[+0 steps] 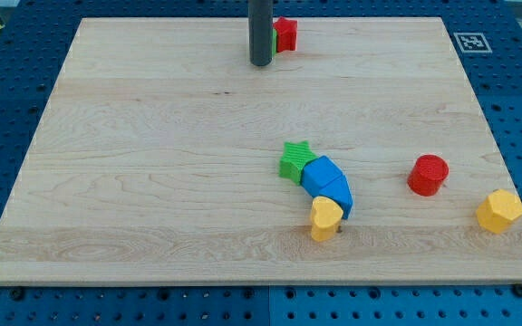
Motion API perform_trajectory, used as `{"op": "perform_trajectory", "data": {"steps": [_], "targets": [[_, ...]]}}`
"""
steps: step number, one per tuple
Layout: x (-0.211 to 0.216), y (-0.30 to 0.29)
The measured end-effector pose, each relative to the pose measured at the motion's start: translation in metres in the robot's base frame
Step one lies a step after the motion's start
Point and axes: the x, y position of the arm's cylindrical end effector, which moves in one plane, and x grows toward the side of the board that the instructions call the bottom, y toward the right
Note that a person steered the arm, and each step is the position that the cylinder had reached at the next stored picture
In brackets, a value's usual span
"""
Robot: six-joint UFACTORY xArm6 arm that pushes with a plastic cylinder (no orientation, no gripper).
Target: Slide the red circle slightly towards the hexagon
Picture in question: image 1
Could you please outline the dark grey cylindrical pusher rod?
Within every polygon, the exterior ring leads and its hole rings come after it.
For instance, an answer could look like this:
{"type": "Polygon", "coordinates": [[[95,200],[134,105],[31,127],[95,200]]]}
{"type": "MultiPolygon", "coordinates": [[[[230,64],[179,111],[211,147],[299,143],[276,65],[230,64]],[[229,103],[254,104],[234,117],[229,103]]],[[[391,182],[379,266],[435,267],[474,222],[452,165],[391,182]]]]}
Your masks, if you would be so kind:
{"type": "Polygon", "coordinates": [[[273,2],[248,1],[249,60],[257,67],[267,66],[273,58],[273,2]]]}

